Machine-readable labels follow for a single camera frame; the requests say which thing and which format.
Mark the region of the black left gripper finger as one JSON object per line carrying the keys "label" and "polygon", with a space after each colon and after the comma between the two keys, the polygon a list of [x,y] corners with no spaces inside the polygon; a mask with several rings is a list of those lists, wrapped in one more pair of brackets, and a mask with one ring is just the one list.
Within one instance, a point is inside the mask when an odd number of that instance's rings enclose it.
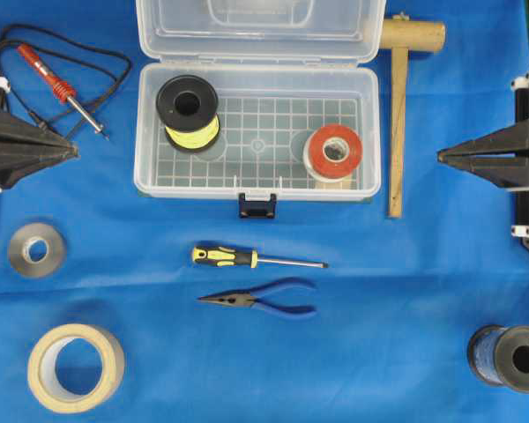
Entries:
{"label": "black left gripper finger", "polygon": [[0,108],[0,142],[31,146],[59,147],[78,155],[73,143],[52,130],[34,126]]}
{"label": "black left gripper finger", "polygon": [[77,152],[45,154],[0,152],[0,189],[11,189],[19,180],[30,174],[77,157]]}

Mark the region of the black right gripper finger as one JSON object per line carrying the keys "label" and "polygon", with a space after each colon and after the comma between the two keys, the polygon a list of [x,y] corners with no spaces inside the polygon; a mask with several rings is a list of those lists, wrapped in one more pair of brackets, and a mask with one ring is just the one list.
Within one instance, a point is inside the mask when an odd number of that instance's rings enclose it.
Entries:
{"label": "black right gripper finger", "polygon": [[497,130],[483,137],[471,139],[437,153],[439,160],[449,157],[468,157],[529,151],[529,119]]}
{"label": "black right gripper finger", "polygon": [[501,189],[529,190],[529,158],[468,156],[449,157],[441,163],[485,179]]}

